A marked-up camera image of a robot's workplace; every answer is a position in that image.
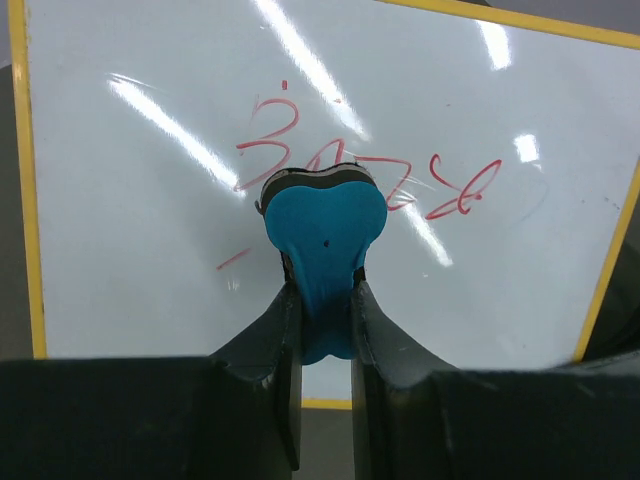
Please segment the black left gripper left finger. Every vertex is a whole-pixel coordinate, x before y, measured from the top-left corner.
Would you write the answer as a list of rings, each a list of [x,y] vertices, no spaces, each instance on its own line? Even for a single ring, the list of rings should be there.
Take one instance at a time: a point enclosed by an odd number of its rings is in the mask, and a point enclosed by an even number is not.
[[[300,466],[295,286],[209,356],[5,361],[5,479],[288,479]]]

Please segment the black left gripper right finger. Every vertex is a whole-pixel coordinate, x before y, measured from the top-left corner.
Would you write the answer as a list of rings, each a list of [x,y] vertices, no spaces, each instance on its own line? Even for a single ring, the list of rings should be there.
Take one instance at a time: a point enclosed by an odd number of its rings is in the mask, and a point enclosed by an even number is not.
[[[639,356],[542,371],[456,369],[351,295],[359,479],[635,479]]]

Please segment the blue bone-shaped eraser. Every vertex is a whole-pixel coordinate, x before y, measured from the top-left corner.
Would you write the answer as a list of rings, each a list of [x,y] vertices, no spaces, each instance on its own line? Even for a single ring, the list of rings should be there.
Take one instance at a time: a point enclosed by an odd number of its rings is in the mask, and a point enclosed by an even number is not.
[[[351,359],[351,295],[387,219],[373,176],[357,163],[281,169],[264,183],[256,208],[301,296],[304,364]]]

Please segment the whiteboard with orange frame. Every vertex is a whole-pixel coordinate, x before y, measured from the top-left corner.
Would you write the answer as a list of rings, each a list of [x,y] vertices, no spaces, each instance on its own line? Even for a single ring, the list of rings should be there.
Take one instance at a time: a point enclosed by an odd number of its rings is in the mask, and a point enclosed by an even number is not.
[[[215,351],[254,203],[363,164],[383,311],[445,362],[582,358],[639,194],[636,36],[456,1],[7,1],[34,354]]]

